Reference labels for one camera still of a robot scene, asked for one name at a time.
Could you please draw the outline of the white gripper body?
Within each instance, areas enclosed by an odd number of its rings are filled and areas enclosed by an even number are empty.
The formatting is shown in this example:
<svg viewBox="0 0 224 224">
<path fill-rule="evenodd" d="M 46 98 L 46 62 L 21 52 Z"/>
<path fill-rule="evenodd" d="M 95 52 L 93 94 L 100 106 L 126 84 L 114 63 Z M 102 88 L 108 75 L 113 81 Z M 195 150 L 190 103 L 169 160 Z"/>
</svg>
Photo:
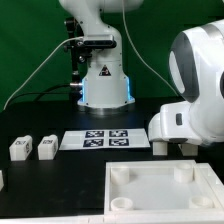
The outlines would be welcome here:
<svg viewBox="0 0 224 224">
<path fill-rule="evenodd" d="M 201 145 L 202 138 L 190 125 L 190 106 L 187 101 L 162 105 L 160 112 L 153 116 L 148 125 L 149 140 Z"/>
</svg>

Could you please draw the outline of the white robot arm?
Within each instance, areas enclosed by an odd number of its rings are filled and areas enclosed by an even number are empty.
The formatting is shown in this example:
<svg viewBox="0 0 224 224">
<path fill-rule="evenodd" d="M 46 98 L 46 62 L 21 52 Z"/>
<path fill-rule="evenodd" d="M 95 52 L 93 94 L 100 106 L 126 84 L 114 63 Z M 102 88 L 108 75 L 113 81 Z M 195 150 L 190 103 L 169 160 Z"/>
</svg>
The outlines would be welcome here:
<svg viewBox="0 0 224 224">
<path fill-rule="evenodd" d="M 90 67 L 79 105 L 119 109 L 131 103 L 122 69 L 121 35 L 102 22 L 101 12 L 124 12 L 144 0 L 59 0 L 84 35 L 76 46 L 90 50 Z M 148 125 L 152 142 L 210 145 L 224 142 L 224 19 L 180 32 L 169 53 L 172 81 L 183 97 L 165 104 Z"/>
</svg>

